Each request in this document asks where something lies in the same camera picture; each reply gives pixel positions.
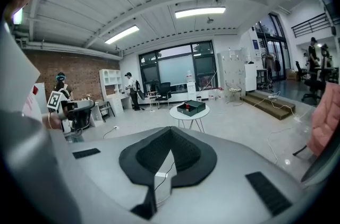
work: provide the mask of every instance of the brick wall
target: brick wall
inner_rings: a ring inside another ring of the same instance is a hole
[[[86,98],[87,94],[91,94],[92,100],[97,100],[103,99],[99,70],[119,70],[118,61],[88,55],[39,50],[25,50],[24,53],[40,72],[37,82],[45,83],[47,100],[59,72],[66,75],[65,83],[72,87],[75,100]],[[114,93],[112,87],[107,87],[106,91],[107,94]]]

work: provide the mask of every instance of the wooden platform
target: wooden platform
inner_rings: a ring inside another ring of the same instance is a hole
[[[242,100],[250,105],[256,105],[255,107],[265,111],[266,113],[270,114],[271,116],[274,116],[275,118],[282,120],[286,117],[288,117],[289,115],[292,115],[291,109],[293,110],[293,113],[295,113],[295,105],[287,102],[287,101],[283,101],[280,99],[276,99],[276,101],[273,102],[273,104],[271,103],[272,99],[269,99],[268,96],[264,95],[264,94],[260,94],[260,93],[256,93],[256,92],[250,92],[247,93],[245,96],[241,97]]]

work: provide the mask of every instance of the round white table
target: round white table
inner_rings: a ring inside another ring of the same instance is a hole
[[[184,120],[191,120],[191,124],[190,124],[190,127],[189,127],[189,129],[191,129],[192,123],[193,123],[193,121],[195,120],[196,123],[197,123],[198,128],[200,129],[200,132],[204,132],[204,128],[203,128],[203,124],[202,124],[201,118],[202,118],[203,116],[206,116],[206,115],[210,112],[209,106],[206,105],[205,110],[199,112],[198,114],[195,114],[195,115],[193,115],[193,116],[187,116],[187,115],[185,115],[185,114],[180,113],[179,111],[177,111],[177,107],[178,107],[179,105],[182,105],[182,104],[178,104],[178,105],[176,105],[175,107],[172,107],[172,108],[170,109],[170,115],[171,115],[173,118],[178,119],[178,126],[180,126],[180,120],[182,121],[183,126],[184,126]],[[201,131],[201,128],[200,128],[200,126],[198,125],[197,119],[199,119],[199,120],[201,121],[201,126],[202,126],[202,130],[203,130],[203,131]]]

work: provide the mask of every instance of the office chair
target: office chair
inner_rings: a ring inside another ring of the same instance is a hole
[[[160,85],[158,85],[156,87],[156,89],[158,90],[158,94],[160,96],[158,98],[156,98],[155,100],[157,100],[157,101],[164,101],[164,100],[166,100],[168,102],[168,107],[170,109],[170,105],[169,105],[169,98],[171,98],[170,83],[169,82],[163,82]]]
[[[325,90],[326,83],[315,80],[306,80],[304,84],[311,88],[312,93],[304,94],[301,101],[304,101],[305,98],[312,98],[315,102],[315,105],[317,105],[318,104],[317,99],[321,99],[321,97],[318,96],[317,93],[319,90],[321,91]]]
[[[301,70],[301,68],[300,68],[300,64],[299,64],[298,61],[296,61],[295,64],[296,64],[296,67],[297,67],[297,71],[298,71],[297,75],[298,75],[298,77],[299,77],[299,82],[300,82],[301,79],[302,79],[302,77],[304,77],[305,75],[307,75],[307,72],[302,72],[302,70]]]

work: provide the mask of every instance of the black box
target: black box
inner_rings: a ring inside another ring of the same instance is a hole
[[[186,110],[185,106],[189,104],[189,111]],[[195,114],[198,114],[199,112],[206,109],[206,104],[204,102],[198,102],[194,100],[188,100],[182,105],[179,105],[177,107],[177,111],[180,113],[183,113],[187,116],[193,116]]]

